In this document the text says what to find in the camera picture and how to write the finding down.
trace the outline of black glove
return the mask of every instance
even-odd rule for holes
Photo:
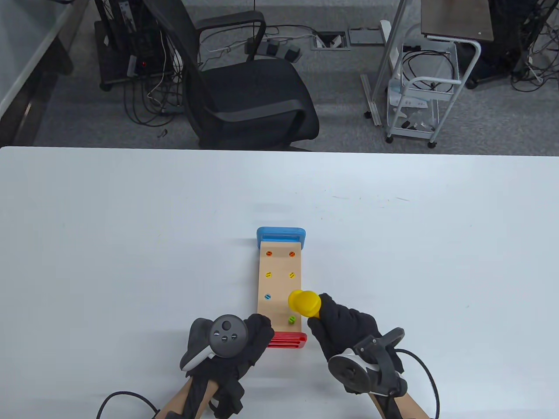
[[[215,381],[219,385],[219,390],[214,395],[214,399],[219,401],[219,404],[217,407],[210,405],[214,416],[218,419],[227,419],[233,413],[239,413],[243,408],[240,399],[244,394],[244,389],[239,384],[239,379],[247,373],[251,366],[256,364],[274,337],[274,329],[272,329],[268,317],[253,314],[244,322],[248,329],[248,342],[239,355],[233,358],[218,356],[214,356],[212,359],[207,358],[187,372],[187,375],[192,377],[193,385],[197,381],[207,384],[208,380]]]
[[[320,300],[320,319],[311,317],[307,324],[327,361],[347,348],[353,348],[368,335],[382,336],[373,316],[336,304],[328,294],[321,294]],[[387,347],[386,350],[396,371],[403,373],[402,361],[394,348]]]

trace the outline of blue toy end piece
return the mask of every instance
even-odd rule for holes
[[[256,231],[259,249],[262,241],[299,242],[303,248],[306,235],[305,229],[299,227],[260,227]]]

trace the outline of pounding bench toy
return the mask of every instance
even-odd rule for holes
[[[307,342],[301,331],[301,315],[290,308],[289,296],[301,289],[301,250],[305,230],[292,227],[260,227],[258,313],[272,322],[276,331],[268,347],[300,348]]]

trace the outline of desk leg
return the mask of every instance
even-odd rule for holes
[[[386,43],[384,52],[382,54],[381,65],[378,68],[377,79],[375,81],[375,87],[373,90],[371,90],[369,77],[366,74],[361,74],[361,83],[363,84],[365,96],[367,97],[367,105],[369,106],[369,111],[373,117],[373,122],[375,123],[376,126],[382,126],[381,117],[378,112],[377,103],[376,103],[378,92],[381,89],[381,85],[384,83],[386,70],[388,69],[387,67],[390,62],[391,54],[396,44],[396,37],[398,35],[398,30],[400,28],[400,24],[402,23],[402,19],[404,17],[406,7],[408,6],[410,1],[411,0],[400,0],[400,4],[398,4],[398,10],[396,11],[396,16],[394,17],[392,30],[390,31],[390,36],[388,37],[388,41]]]

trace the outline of human arm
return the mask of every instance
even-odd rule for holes
[[[381,414],[382,419],[386,419],[382,407],[377,399],[377,396],[374,394],[369,394],[371,400],[375,404],[378,412]],[[405,394],[402,397],[396,397],[394,399],[396,405],[398,406],[398,410],[402,416],[402,419],[429,419],[427,413],[416,403],[415,400],[409,394]]]
[[[190,378],[187,383],[178,391],[177,394],[159,411],[159,413],[155,416],[155,419],[165,419],[169,412],[174,412],[178,415],[182,415],[184,412],[184,405],[186,403],[186,399],[188,397],[188,392],[190,391],[190,386],[192,384],[192,378]],[[213,397],[215,392],[219,389],[219,386],[215,381],[208,381],[208,385],[206,388],[206,393],[204,394],[204,398],[200,403],[200,407],[196,412],[195,419],[200,419],[204,410],[208,407],[210,403],[210,399]]]

